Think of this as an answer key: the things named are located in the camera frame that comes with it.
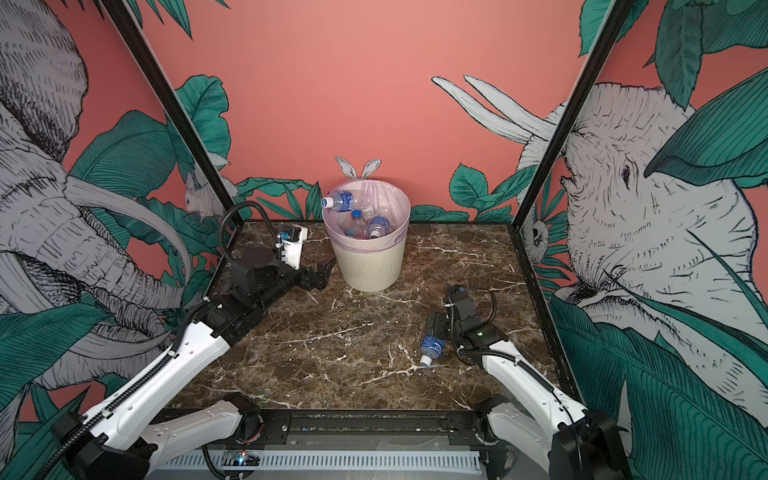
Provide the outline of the crushed clear plastic bottle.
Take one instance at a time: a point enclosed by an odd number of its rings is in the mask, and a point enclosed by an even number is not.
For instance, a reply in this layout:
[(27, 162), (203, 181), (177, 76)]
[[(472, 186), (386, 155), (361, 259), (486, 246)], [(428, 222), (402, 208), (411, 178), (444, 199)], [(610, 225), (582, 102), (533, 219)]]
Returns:
[(384, 216), (377, 215), (368, 224), (368, 237), (370, 239), (382, 238), (391, 232), (392, 226), (390, 221)]

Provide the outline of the blue label bottle white cap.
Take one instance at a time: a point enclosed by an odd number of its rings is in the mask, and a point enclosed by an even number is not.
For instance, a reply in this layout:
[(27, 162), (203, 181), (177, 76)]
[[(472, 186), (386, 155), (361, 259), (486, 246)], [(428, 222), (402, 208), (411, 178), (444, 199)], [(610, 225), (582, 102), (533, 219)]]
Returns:
[(321, 199), (321, 207), (324, 210), (335, 212), (362, 211), (367, 206), (363, 193), (356, 190), (334, 190)]

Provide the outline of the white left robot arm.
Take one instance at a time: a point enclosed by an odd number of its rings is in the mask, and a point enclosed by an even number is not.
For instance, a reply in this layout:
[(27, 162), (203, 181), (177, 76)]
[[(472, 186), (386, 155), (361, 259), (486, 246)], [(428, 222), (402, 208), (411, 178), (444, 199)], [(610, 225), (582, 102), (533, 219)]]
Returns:
[(170, 347), (85, 414), (68, 414), (54, 423), (57, 449), (36, 478), (62, 466), (76, 479), (143, 479), (159, 465), (214, 441), (234, 437), (248, 445), (259, 440), (264, 430), (260, 407), (240, 393), (168, 424), (154, 419), (292, 289), (327, 286), (336, 260), (309, 268), (301, 263), (301, 251), (299, 243), (284, 242), (229, 256), (232, 286), (195, 307)]

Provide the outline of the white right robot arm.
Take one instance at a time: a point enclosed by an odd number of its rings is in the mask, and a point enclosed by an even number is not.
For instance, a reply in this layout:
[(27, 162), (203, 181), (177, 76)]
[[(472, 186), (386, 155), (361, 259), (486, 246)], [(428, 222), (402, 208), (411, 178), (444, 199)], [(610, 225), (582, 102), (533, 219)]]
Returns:
[(482, 368), (522, 405), (492, 406), (481, 416), (495, 440), (522, 451), (551, 479), (630, 479), (619, 427), (604, 412), (591, 410), (540, 373), (512, 340), (493, 324), (491, 313), (478, 314), (469, 290), (447, 285), (443, 313), (432, 312), (433, 332), (448, 342), (456, 357)]

